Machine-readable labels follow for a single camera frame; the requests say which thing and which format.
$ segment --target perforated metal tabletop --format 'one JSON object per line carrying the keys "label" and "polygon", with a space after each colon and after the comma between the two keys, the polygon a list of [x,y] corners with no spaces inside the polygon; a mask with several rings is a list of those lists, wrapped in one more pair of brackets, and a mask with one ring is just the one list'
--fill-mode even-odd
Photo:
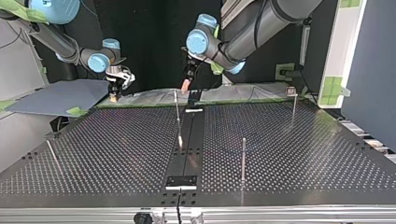
{"label": "perforated metal tabletop", "polygon": [[[396,204],[396,166],[299,103],[98,109],[0,174],[0,208],[176,206],[170,175],[196,175],[188,207]],[[242,183],[242,139],[247,139]]]}

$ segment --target white wall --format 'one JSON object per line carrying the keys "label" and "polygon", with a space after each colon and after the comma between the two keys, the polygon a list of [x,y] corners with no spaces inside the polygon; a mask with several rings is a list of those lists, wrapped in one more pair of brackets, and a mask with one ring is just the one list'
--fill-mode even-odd
{"label": "white wall", "polygon": [[[0,20],[0,46],[16,38],[5,21]],[[45,86],[32,49],[21,40],[0,49],[0,101],[20,96]]]}
{"label": "white wall", "polygon": [[[0,47],[17,35],[0,20]],[[26,92],[44,87],[48,81],[41,74],[41,63],[32,48],[20,40],[0,49],[0,101],[16,99]],[[51,132],[51,116],[0,112],[0,172],[31,151]]]}

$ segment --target metal bracket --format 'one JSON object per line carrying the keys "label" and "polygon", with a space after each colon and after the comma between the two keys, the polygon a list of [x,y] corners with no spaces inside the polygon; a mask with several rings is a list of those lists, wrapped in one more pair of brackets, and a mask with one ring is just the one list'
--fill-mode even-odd
{"label": "metal bracket", "polygon": [[341,87],[341,95],[343,95],[345,97],[349,97],[350,96],[350,90],[345,88],[345,87]]}
{"label": "metal bracket", "polygon": [[168,176],[166,180],[166,190],[196,190],[197,176]]}

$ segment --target optical breadboard table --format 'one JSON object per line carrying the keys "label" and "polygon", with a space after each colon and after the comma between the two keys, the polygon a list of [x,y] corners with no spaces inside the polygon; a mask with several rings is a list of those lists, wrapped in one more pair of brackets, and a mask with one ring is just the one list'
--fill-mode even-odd
{"label": "optical breadboard table", "polygon": [[[93,110],[0,174],[0,223],[396,220],[396,165],[323,110],[202,109],[180,109],[181,145],[175,107]],[[166,190],[171,176],[196,189]]]}

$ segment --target vertical metal pin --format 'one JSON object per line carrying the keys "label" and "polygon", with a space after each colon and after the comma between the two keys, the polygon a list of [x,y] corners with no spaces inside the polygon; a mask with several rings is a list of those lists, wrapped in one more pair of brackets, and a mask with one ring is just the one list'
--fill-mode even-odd
{"label": "vertical metal pin", "polygon": [[59,163],[59,160],[58,160],[58,156],[55,154],[55,150],[53,150],[52,144],[50,143],[50,140],[47,139],[46,142],[47,142],[47,145],[49,146],[49,151],[50,151],[53,159],[55,160],[55,162],[56,162],[56,164],[57,164],[57,166],[59,168],[59,171],[61,172],[61,175],[63,175],[64,172],[62,171],[61,164]]}
{"label": "vertical metal pin", "polygon": [[47,139],[46,142],[47,142],[47,145],[49,146],[49,150],[50,150],[50,153],[52,154],[53,159],[58,161],[58,157],[56,156],[55,151],[52,148],[52,144],[50,143],[50,140]]}
{"label": "vertical metal pin", "polygon": [[178,110],[178,99],[177,99],[177,91],[174,91],[175,94],[175,104],[176,104],[176,113],[177,113],[177,127],[178,127],[178,144],[180,147],[183,147],[183,138],[181,137],[181,124],[180,124],[180,113]]}
{"label": "vertical metal pin", "polygon": [[294,106],[293,106],[293,117],[296,114],[297,99],[298,99],[298,94],[295,94],[294,95]]}
{"label": "vertical metal pin", "polygon": [[245,187],[245,169],[246,169],[246,153],[247,153],[247,139],[242,139],[242,188]]}

